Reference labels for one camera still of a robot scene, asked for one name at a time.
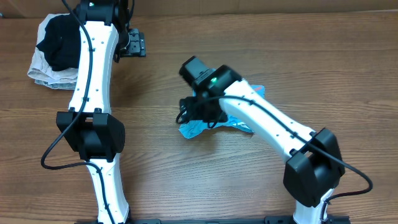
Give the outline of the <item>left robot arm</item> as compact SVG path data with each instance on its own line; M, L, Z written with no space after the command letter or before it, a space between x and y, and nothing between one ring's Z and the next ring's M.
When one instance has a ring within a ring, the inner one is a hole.
M144 34L130 28L133 9L127 1L81 1L74 16L80 25L78 78L66 112L56 124L77 152L95 189L95 223L131 223L123 192L120 156L125 127L111 114L110 81L114 62L123 57L145 57Z

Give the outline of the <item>light blue printed t-shirt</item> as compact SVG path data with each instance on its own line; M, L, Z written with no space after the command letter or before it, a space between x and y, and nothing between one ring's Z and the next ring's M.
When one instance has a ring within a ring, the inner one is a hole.
M265 98L266 89L263 85L251 85L251 87L258 95ZM244 131L246 133L253 133L252 129L250 129L244 122L242 122L237 117L227 115L227 118L227 122L217 123L214 128L231 127L236 128L240 131ZM212 125L209 126L202 121L189 121L187 124L181 124L178 130L184 138L191 139L201 134L204 130L209 130L211 127Z

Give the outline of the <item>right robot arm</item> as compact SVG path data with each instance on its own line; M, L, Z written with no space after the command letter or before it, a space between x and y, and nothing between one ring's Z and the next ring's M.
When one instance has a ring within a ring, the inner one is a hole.
M329 215L326 200L338 186L345 168L336 136L316 132L289 118L256 93L227 65L216 70L191 57L179 74L195 96L180 100L178 123L203 121L213 128L229 115L260 135L285 164L283 183L296 201L293 215L267 216L264 223L349 223L347 216Z

